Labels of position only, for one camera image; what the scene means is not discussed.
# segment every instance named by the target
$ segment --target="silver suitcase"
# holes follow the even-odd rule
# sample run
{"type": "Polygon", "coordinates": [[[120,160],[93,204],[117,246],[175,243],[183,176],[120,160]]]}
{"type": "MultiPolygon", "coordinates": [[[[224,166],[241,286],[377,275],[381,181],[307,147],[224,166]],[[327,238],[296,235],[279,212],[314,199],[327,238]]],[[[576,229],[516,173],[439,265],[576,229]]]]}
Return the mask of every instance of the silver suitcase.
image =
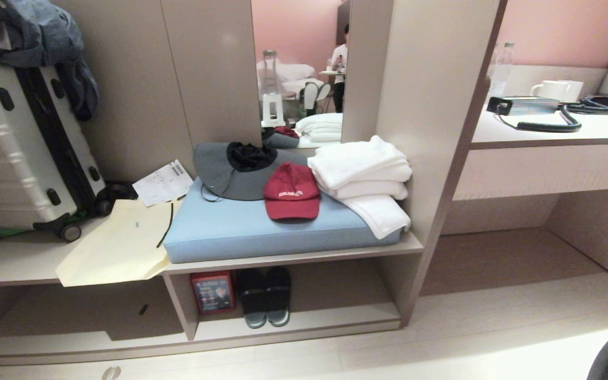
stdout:
{"type": "Polygon", "coordinates": [[[81,230],[67,219],[111,210],[104,188],[55,68],[0,64],[0,228],[74,241],[81,230]]]}

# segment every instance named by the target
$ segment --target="cup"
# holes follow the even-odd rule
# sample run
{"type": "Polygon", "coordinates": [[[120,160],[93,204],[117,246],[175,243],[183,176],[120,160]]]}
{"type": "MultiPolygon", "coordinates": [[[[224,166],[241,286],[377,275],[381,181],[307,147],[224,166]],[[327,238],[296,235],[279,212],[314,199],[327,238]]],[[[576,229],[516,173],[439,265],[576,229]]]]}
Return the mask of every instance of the cup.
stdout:
{"type": "Polygon", "coordinates": [[[560,82],[569,83],[572,86],[567,90],[567,94],[564,95],[564,99],[560,99],[564,103],[577,103],[581,98],[581,89],[583,89],[583,82],[577,80],[560,80],[560,82]]]}
{"type": "Polygon", "coordinates": [[[571,87],[571,84],[561,80],[544,80],[541,84],[532,87],[529,93],[531,96],[548,97],[563,101],[571,87]]]}

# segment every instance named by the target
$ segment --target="floor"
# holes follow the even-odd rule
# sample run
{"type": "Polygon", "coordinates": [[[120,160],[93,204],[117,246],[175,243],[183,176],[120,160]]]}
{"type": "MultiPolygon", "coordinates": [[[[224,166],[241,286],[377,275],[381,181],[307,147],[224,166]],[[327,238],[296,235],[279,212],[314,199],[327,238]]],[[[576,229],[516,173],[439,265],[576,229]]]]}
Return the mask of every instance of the floor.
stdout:
{"type": "Polygon", "coordinates": [[[103,363],[0,367],[0,380],[99,380],[110,366],[120,367],[119,380],[586,378],[608,340],[608,272],[544,229],[482,239],[489,240],[485,250],[475,249],[480,236],[442,239],[415,320],[405,330],[103,363]],[[504,248],[528,238],[543,248],[504,248]]]}

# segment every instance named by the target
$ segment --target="cap logo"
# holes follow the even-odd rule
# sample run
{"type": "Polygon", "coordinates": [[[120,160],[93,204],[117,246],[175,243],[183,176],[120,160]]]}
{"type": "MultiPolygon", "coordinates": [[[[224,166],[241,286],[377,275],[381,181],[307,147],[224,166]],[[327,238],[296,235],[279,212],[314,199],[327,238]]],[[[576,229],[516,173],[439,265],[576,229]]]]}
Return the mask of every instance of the cap logo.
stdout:
{"type": "Polygon", "coordinates": [[[297,190],[296,192],[280,192],[278,193],[279,197],[299,197],[300,195],[304,195],[304,193],[302,192],[302,190],[297,190]]]}

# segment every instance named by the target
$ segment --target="pink wall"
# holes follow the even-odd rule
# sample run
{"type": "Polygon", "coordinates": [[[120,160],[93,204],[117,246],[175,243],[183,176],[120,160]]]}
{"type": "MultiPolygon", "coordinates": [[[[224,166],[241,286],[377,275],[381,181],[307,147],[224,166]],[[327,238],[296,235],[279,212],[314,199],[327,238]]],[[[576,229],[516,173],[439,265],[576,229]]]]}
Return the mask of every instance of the pink wall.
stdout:
{"type": "Polygon", "coordinates": [[[509,0],[497,41],[516,64],[605,68],[608,0],[509,0]]]}
{"type": "Polygon", "coordinates": [[[278,51],[282,63],[325,70],[333,55],[340,0],[252,0],[256,62],[263,50],[278,51]]]}

